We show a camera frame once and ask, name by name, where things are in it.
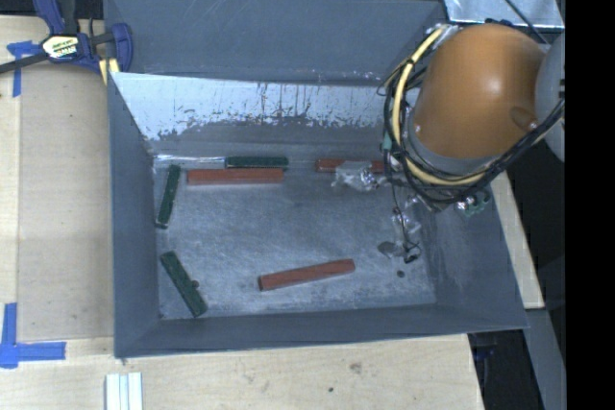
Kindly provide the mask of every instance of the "blue tape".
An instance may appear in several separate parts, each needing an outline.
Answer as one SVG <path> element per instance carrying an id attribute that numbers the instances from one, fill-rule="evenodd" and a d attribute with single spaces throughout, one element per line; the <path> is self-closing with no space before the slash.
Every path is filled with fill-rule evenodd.
<path id="1" fill-rule="evenodd" d="M 36 55 L 42 52 L 42 48 L 37 43 L 32 41 L 18 41 L 17 43 L 9 43 L 7 49 L 15 57 L 16 60 L 21 59 L 24 55 Z M 16 98 L 21 94 L 21 69 L 16 69 L 12 76 L 12 96 Z"/>
<path id="2" fill-rule="evenodd" d="M 18 344 L 16 337 L 17 303 L 13 302 L 4 306 L 2 343 L 0 343 L 0 368 L 15 369 L 19 366 L 19 362 L 64 360 L 66 358 L 66 342 Z"/>

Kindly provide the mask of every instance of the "yellow label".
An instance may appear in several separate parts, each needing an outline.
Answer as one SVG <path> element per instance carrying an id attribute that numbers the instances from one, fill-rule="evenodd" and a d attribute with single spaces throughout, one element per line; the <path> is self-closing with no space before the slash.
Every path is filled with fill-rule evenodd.
<path id="1" fill-rule="evenodd" d="M 51 59 L 63 59 L 76 54 L 78 45 L 76 36 L 52 36 L 42 44 L 42 49 Z"/>

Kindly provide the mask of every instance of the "gray bin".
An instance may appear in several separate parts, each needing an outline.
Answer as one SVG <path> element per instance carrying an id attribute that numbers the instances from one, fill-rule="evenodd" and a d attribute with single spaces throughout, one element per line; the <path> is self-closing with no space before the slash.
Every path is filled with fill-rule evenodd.
<path id="1" fill-rule="evenodd" d="M 419 211 L 421 257 L 394 238 L 390 186 L 332 187 L 319 157 L 379 159 L 377 89 L 438 3 L 104 0 L 135 41 L 109 81 L 115 355 L 240 350 L 527 325 L 493 202 L 467 218 Z M 188 186 L 228 156 L 285 156 L 275 184 Z M 183 169 L 168 229 L 155 220 Z M 208 311 L 193 318 L 160 264 L 174 251 Z M 260 292 L 258 276 L 351 257 L 347 276 Z"/>

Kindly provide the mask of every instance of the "wooden table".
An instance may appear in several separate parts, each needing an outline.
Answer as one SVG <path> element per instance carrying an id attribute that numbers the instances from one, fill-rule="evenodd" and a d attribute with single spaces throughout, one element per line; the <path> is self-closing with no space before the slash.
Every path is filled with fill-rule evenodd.
<path id="1" fill-rule="evenodd" d="M 0 16 L 0 62 L 8 43 L 46 34 L 36 17 Z M 13 98 L 0 76 L 0 308 L 18 302 L 18 341 L 67 346 L 64 361 L 0 370 L 0 409 L 103 408 L 106 374 L 132 372 L 147 410 L 483 408 L 465 335 L 116 360 L 105 89 L 48 62 L 22 85 Z M 543 307 L 505 175 L 493 190 L 524 305 Z"/>

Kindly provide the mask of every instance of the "bin floor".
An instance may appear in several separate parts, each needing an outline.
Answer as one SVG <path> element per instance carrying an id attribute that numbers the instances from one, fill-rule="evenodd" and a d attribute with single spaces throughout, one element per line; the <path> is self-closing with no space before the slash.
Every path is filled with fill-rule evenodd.
<path id="1" fill-rule="evenodd" d="M 157 163 L 160 203 L 168 163 Z M 333 174 L 288 170 L 282 183 L 187 185 L 180 179 L 158 253 L 175 251 L 208 305 L 203 317 L 346 310 L 435 302 L 425 256 L 405 264 L 378 251 L 394 241 L 391 187 L 332 188 Z M 258 276 L 351 258 L 356 270 L 260 292 Z M 159 263 L 160 314 L 191 318 Z"/>

